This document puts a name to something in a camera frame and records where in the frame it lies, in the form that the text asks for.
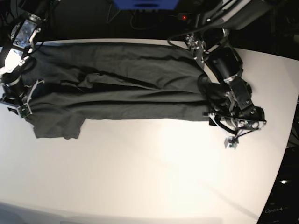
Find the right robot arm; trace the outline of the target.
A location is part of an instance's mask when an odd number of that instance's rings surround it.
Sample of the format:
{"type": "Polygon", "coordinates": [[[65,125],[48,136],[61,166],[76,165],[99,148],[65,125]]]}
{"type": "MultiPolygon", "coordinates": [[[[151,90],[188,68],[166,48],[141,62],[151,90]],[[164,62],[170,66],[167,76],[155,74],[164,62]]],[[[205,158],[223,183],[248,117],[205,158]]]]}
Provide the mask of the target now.
{"type": "Polygon", "coordinates": [[[29,102],[43,80],[25,85],[23,75],[30,71],[36,60],[32,55],[38,50],[37,38],[60,2],[58,0],[21,0],[16,3],[22,11],[12,22],[12,28],[0,52],[0,85],[3,88],[1,104],[14,110],[21,118],[32,114],[29,102]]]}

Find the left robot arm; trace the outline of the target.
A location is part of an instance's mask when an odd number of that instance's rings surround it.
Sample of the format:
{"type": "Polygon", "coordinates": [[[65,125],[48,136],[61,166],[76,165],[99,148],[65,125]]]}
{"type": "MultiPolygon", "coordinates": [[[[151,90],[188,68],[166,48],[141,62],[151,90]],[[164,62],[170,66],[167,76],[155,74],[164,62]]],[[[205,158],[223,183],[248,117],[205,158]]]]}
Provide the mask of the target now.
{"type": "Polygon", "coordinates": [[[213,84],[202,78],[199,88],[207,98],[207,113],[213,125],[230,134],[228,140],[259,130],[266,124],[264,111],[252,101],[251,86],[243,80],[243,62],[229,42],[231,30],[240,30],[264,15],[278,0],[201,0],[193,28],[167,38],[169,45],[182,37],[187,49],[198,63],[206,65],[221,88],[215,98],[213,84]]]}

